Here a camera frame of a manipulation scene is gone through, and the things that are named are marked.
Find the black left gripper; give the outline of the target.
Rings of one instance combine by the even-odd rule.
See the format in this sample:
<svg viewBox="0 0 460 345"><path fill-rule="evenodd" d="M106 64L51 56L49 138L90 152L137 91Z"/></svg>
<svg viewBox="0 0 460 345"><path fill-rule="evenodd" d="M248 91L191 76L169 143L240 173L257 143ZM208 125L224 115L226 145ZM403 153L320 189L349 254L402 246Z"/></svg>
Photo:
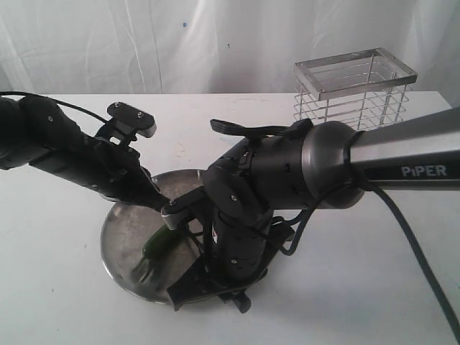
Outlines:
<svg viewBox="0 0 460 345"><path fill-rule="evenodd" d="M102 196L161 211L170 202L139 161L139 153L82 133L82 186Z"/></svg>

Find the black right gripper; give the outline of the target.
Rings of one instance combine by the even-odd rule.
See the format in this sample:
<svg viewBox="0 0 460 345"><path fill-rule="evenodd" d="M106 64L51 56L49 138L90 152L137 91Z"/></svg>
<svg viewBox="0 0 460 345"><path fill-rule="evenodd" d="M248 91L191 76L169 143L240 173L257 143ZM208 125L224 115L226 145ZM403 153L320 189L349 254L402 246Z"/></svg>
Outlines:
<svg viewBox="0 0 460 345"><path fill-rule="evenodd" d="M173 310L219 296L246 313L251 308L247 289L265 277L272 260L293 234L292 228L271 211L251 226L216 211L204 237L204 261L198 258L167 288Z"/></svg>

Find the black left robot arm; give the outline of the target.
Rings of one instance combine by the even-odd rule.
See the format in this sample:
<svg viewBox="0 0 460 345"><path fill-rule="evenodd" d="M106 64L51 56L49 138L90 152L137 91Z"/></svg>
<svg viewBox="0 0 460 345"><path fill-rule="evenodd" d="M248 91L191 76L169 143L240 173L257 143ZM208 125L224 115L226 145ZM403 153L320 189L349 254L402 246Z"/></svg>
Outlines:
<svg viewBox="0 0 460 345"><path fill-rule="evenodd" d="M131 147L137 135L156 131L152 115L126 103L107 108L110 119L86 134L52 98L1 98L1 169L29 165L95 191L110 200L159 211L168 198Z"/></svg>

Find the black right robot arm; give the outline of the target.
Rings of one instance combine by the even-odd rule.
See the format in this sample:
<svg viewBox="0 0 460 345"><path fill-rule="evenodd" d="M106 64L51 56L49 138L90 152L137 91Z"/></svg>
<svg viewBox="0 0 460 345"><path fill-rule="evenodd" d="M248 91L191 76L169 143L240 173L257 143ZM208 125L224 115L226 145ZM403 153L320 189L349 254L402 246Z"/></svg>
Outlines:
<svg viewBox="0 0 460 345"><path fill-rule="evenodd" d="M246 128L213 120L240 141L211 164L200 187L162 210L171 229L197 220L201 254L168 289L174 309L219 297L241 312L246 290L278 253L298 247L317 209L346 209L364 192L459 188L459 110L357 131L339 121Z"/></svg>

